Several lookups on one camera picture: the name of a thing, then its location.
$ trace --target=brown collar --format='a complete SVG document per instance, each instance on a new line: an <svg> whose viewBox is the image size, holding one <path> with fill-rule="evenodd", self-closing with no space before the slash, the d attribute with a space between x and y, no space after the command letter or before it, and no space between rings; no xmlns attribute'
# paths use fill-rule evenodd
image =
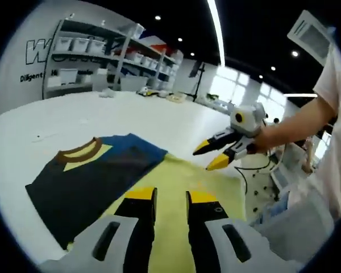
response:
<svg viewBox="0 0 341 273"><path fill-rule="evenodd" d="M80 155L80 156L76 156L76 157L69 157L66 156L66 154L72 154L74 152L79 152L81 150L83 150L86 147L89 147L91 144L95 143L95 147L89 151L87 154L84 155ZM94 157L98 151L100 150L102 146L102 141L100 138L93 138L90 142L87 142L86 144L72 149L72 150L67 150L67 151L59 151L57 153L57 155L55 156L55 158L59 161L59 162L63 162L63 163L75 163L75 162L82 162L82 161L86 161L92 157Z"/></svg>

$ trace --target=white sleeve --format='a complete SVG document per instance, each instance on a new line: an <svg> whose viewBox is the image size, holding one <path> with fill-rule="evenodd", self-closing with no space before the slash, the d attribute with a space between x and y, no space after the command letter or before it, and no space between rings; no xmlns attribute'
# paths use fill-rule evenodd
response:
<svg viewBox="0 0 341 273"><path fill-rule="evenodd" d="M335 68L336 48L329 50L325 67L313 88L317 95L322 97L337 113L339 107L339 91Z"/></svg>

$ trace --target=air vent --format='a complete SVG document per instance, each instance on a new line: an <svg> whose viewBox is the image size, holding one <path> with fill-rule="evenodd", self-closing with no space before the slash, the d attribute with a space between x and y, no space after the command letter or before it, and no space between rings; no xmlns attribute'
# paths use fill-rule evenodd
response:
<svg viewBox="0 0 341 273"><path fill-rule="evenodd" d="M302 12L287 37L312 55L320 64L325 65L332 39L327 34L327 28L308 11Z"/></svg>

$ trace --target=person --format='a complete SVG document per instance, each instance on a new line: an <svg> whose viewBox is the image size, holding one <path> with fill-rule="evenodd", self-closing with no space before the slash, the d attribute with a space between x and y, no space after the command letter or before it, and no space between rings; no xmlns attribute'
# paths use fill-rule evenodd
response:
<svg viewBox="0 0 341 273"><path fill-rule="evenodd" d="M272 147L306 139L337 116L330 145L316 172L303 183L296 184L278 202L265 208L255 224L262 224L266 218L302 201L312 189L324 198L334 220L341 217L341 53L337 46L330 46L325 67L313 90L317 97L294 116L278 125L262 128L255 138L255 150L264 153Z"/></svg>

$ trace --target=shelf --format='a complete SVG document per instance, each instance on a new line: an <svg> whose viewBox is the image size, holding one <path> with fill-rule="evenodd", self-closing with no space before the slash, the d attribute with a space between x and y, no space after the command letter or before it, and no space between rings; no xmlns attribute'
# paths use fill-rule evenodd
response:
<svg viewBox="0 0 341 273"><path fill-rule="evenodd" d="M60 31L68 31L68 32L78 32L82 34L88 34L103 38L109 38L109 37L124 37L126 38L126 34L118 31L118 30L112 30L110 28L104 28L100 26L95 26L93 24L88 24L84 22L78 22L78 21L72 21L72 20L64 20L63 25ZM141 41L137 39L131 39L130 44L136 45L139 47L140 50L142 50L145 55L154 58L159 59L162 55L161 52L158 50L152 48L149 45L143 44ZM164 60L167 62L167 64L175 64L175 60L173 58L168 57L167 55L164 56Z"/></svg>
<svg viewBox="0 0 341 273"><path fill-rule="evenodd" d="M158 59L161 56L161 52L159 52L158 50L152 48L150 45L146 45L143 44L141 41L137 40L137 39L131 39L130 40L130 44L135 44L138 47L140 47L140 50L142 49L145 52L145 55L153 58L153 59ZM168 57L167 55L164 56L164 60L167 62L167 64L175 64L176 61L171 58Z"/></svg>
<svg viewBox="0 0 341 273"><path fill-rule="evenodd" d="M136 63L136 62L131 61L131 60L128 60L128 59L124 59L124 64L130 64L130 65L133 65L133 66L135 66L135 67L143 68L144 70L157 72L157 69L152 69L152 68L150 68L150 67L146 67L146 66L144 66L144 65L142 65L142 64ZM164 72L162 72L162 71L160 71L159 73L168 76L168 74L166 74L166 73L164 73Z"/></svg>
<svg viewBox="0 0 341 273"><path fill-rule="evenodd" d="M81 88L89 88L91 86L92 86L92 82L87 82L85 84L65 84L61 86L47 87L45 91L53 92L53 91L67 90L67 89L81 89Z"/></svg>
<svg viewBox="0 0 341 273"><path fill-rule="evenodd" d="M75 52L75 51L55 51L52 53L52 56L73 56L73 57L91 57L91 58L99 58L106 60L118 60L114 56L104 55L104 54L94 54L87 52Z"/></svg>
<svg viewBox="0 0 341 273"><path fill-rule="evenodd" d="M68 32L79 32L83 34L93 35L96 37L126 37L126 34L118 31L112 30L109 28L104 28L100 26L95 26L93 24L88 24L84 22L72 21L72 20L64 20L63 25L60 31L68 31Z"/></svg>
<svg viewBox="0 0 341 273"><path fill-rule="evenodd" d="M119 61L119 57L115 57L115 56L109 56L109 55L97 55L97 54L93 54L93 53L87 53L87 52L73 52L73 51L57 51L57 52L53 52L52 56L73 56L73 57L94 57L94 58L100 58L100 59L106 59L106 60L111 60L111 61ZM142 68L144 70L148 70L148 71L153 71L156 72L156 69L151 69L149 67L145 67L139 63L136 63L134 61L128 60L128 59L124 59L124 64L130 64L133 65L135 67L139 67Z"/></svg>

